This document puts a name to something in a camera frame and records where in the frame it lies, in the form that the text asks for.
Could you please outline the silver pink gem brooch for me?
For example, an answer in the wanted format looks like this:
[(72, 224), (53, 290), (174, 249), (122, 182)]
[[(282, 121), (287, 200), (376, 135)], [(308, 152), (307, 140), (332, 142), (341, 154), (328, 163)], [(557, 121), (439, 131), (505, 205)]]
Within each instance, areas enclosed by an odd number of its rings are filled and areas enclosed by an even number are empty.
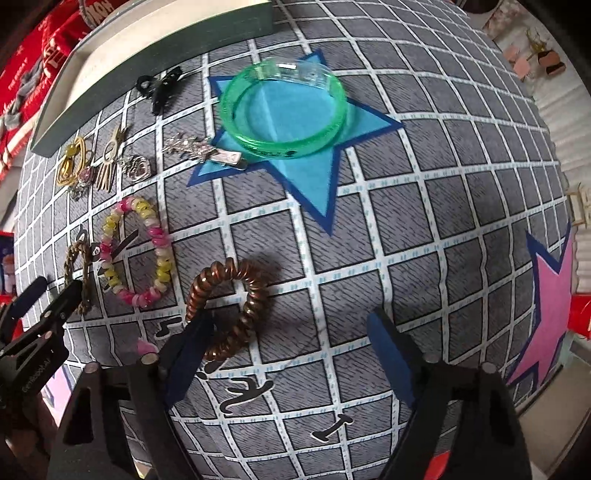
[(77, 179), (69, 186), (69, 195), (73, 201), (79, 201), (91, 189), (96, 177), (96, 168), (84, 167), (77, 175)]

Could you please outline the green transparent bangle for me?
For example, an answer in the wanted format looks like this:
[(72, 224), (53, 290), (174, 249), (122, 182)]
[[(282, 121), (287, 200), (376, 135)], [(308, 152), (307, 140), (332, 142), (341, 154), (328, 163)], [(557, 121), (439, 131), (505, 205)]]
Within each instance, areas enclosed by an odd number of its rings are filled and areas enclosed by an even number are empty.
[(348, 96), (322, 63), (269, 57), (221, 86), (218, 114), (226, 134), (264, 158), (304, 157), (328, 147), (346, 125)]

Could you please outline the grey cloth on sofa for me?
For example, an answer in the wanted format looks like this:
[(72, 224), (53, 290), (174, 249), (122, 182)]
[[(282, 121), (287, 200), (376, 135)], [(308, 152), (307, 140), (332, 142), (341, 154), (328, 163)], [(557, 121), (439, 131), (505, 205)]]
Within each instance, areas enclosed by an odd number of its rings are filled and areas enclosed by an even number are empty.
[(1, 135), (16, 130), (21, 125), (21, 109), (39, 84), (42, 71), (42, 59), (39, 58), (29, 71), (21, 75), (15, 97), (1, 115)]

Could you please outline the beige hair clip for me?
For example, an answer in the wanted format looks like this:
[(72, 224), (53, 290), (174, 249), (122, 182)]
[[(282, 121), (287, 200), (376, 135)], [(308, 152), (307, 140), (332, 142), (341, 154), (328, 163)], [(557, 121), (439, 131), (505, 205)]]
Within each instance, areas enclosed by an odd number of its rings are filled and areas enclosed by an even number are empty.
[(125, 138), (125, 128), (117, 126), (103, 149), (101, 163), (95, 177), (95, 188), (99, 191), (111, 191), (113, 176), (117, 167), (117, 159), (121, 143)]

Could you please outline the grey jewelry tray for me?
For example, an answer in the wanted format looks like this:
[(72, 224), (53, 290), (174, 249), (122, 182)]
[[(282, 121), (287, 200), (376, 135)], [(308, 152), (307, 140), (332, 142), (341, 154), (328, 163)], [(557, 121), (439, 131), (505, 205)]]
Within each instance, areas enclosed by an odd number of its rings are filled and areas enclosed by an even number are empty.
[(129, 1), (66, 59), (43, 102), (30, 151), (52, 156), (142, 75), (271, 32), (270, 1)]

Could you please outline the black hair claw clip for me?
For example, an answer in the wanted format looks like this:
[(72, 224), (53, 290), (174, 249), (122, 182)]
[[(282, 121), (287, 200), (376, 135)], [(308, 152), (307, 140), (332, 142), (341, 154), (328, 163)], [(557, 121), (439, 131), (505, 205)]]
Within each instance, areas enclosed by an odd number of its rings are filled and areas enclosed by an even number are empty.
[(166, 104), (176, 91), (181, 75), (182, 69), (174, 67), (161, 79), (149, 75), (137, 78), (135, 89), (141, 97), (151, 100), (151, 113), (154, 116), (164, 112)]

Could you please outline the sofa with red blanket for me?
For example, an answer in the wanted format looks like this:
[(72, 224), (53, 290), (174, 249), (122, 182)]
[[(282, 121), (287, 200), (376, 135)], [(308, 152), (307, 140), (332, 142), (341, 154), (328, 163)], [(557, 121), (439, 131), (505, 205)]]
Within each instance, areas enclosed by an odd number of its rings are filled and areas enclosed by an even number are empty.
[(124, 0), (1, 3), (1, 176), (27, 143), (66, 60)]

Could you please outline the blue checkered tablecloth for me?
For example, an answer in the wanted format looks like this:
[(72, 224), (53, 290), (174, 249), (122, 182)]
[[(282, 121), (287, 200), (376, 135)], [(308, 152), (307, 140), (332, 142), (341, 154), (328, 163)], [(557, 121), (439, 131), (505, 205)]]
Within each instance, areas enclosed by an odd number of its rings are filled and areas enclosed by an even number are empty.
[[(163, 344), (194, 277), (246, 259), (269, 277), (269, 310), (252, 343), (200, 368), (173, 408), (191, 460), (207, 479), (374, 479), (410, 415), (370, 347), (374, 309), (447, 362), (511, 375), (521, 361), (515, 401), (547, 378), (564, 333), (536, 317), (546, 271), (527, 241), (564, 258), (562, 175), (533, 99), (453, 3), (276, 1), (273, 23), (268, 36), (184, 61), (164, 114), (129, 90), (74, 128), (101, 152), (123, 127), (147, 180), (118, 174), (109, 191), (74, 200), (55, 182), (57, 156), (25, 156), (18, 281), (44, 276), (57, 293), (76, 234), (98, 240), (120, 199), (146, 199), (170, 235), (168, 290), (141, 309), (93, 276), (90, 312), (67, 325), (68, 377), (91, 361), (132, 363), (139, 339)], [(178, 134), (221, 135), (218, 93), (269, 57), (327, 65), (352, 99), (353, 131), (310, 162), (245, 171), (166, 151)]]

